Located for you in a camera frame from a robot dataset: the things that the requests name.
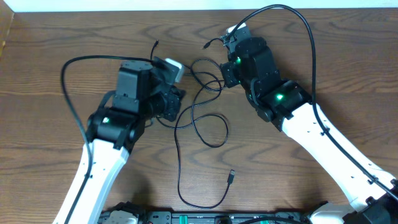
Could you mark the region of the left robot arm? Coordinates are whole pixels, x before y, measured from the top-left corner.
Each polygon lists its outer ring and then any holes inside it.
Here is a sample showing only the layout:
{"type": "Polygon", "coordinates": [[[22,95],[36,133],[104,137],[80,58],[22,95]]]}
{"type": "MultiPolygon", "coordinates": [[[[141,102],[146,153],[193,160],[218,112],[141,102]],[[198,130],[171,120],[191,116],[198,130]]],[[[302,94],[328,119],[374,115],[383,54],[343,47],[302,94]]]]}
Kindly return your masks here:
{"type": "Polygon", "coordinates": [[[185,91],[175,84],[184,66],[170,58],[122,58],[115,90],[107,92],[87,126],[78,121],[83,152],[55,223],[96,223],[146,121],[175,121],[185,91]]]}

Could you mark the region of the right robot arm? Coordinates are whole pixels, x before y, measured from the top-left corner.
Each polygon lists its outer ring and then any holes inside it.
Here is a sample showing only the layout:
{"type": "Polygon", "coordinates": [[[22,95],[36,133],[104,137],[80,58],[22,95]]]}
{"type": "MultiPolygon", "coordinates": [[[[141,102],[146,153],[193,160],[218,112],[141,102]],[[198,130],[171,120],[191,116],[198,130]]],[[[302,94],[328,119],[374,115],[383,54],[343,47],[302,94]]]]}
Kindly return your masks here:
{"type": "Polygon", "coordinates": [[[299,143],[327,171],[347,205],[320,205],[309,223],[397,223],[397,179],[341,134],[298,83],[283,79],[262,37],[226,35],[227,87],[241,85],[258,117],[299,143]]]}

